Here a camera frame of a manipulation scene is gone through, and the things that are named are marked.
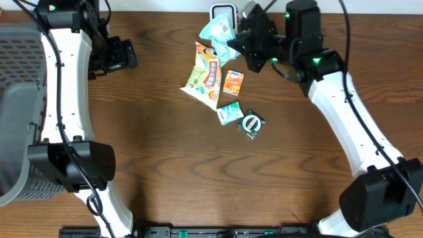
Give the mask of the teal snack packet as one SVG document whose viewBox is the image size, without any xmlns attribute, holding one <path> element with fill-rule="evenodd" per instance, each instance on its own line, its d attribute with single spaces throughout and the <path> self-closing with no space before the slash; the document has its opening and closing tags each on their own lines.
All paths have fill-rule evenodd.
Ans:
<svg viewBox="0 0 423 238">
<path fill-rule="evenodd" d="M 211 41 L 221 66 L 241 55 L 227 44 L 228 41 L 235 39 L 235 33 L 229 21 L 228 13 L 221 13 L 209 21 L 202 29 L 199 37 Z"/>
</svg>

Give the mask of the orange small box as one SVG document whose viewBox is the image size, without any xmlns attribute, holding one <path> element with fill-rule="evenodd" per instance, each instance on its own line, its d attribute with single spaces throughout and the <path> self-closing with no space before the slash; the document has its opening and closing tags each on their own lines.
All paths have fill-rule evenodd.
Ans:
<svg viewBox="0 0 423 238">
<path fill-rule="evenodd" d="M 229 70 L 224 81 L 223 92 L 230 95 L 238 96 L 241 90 L 243 79 L 243 73 Z"/>
</svg>

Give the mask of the yellow snack bag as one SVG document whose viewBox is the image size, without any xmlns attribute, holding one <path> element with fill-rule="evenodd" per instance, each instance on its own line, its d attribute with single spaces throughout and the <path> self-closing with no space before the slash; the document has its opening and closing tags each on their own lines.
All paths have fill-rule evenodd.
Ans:
<svg viewBox="0 0 423 238">
<path fill-rule="evenodd" d="M 217 110 L 221 90 L 221 66 L 213 48 L 196 42 L 195 65 L 185 86 L 180 90 L 211 110 Z"/>
</svg>

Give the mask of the light teal small packet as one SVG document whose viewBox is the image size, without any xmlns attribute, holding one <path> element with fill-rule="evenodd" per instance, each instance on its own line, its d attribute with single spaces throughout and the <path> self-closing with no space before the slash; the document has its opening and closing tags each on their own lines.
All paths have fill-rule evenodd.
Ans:
<svg viewBox="0 0 423 238">
<path fill-rule="evenodd" d="M 218 108 L 216 112 L 222 126 L 241 119 L 244 116 L 239 102 Z"/>
</svg>

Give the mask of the dark green round-label packet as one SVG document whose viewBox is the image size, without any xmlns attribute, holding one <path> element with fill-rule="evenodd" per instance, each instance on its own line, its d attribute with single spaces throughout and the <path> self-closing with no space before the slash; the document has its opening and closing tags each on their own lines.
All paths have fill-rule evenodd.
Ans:
<svg viewBox="0 0 423 238">
<path fill-rule="evenodd" d="M 238 129 L 254 139 L 264 127 L 266 121 L 257 113 L 249 110 L 238 124 Z"/>
</svg>

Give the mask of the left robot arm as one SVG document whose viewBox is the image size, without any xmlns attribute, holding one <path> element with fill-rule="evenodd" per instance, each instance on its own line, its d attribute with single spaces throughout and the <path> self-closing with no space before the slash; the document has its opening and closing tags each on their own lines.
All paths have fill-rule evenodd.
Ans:
<svg viewBox="0 0 423 238">
<path fill-rule="evenodd" d="M 47 68 L 46 119 L 30 162 L 87 206 L 101 237 L 141 237 L 114 182 L 116 158 L 91 125 L 90 80 L 138 65 L 130 40 L 111 36 L 98 1 L 39 1 L 30 14 L 41 32 Z"/>
</svg>

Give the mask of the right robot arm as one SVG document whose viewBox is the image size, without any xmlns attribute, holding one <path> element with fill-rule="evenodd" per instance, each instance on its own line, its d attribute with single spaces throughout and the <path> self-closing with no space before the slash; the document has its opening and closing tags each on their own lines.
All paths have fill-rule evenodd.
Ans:
<svg viewBox="0 0 423 238">
<path fill-rule="evenodd" d="M 286 5 L 286 32 L 276 31 L 266 9 L 251 1 L 237 15 L 241 31 L 228 46 L 259 72 L 266 62 L 285 65 L 286 79 L 300 86 L 319 109 L 348 159 L 353 182 L 339 207 L 300 237 L 388 237 L 389 222 L 422 205 L 422 163 L 405 159 L 379 129 L 358 96 L 348 56 L 324 47 L 316 1 Z"/>
</svg>

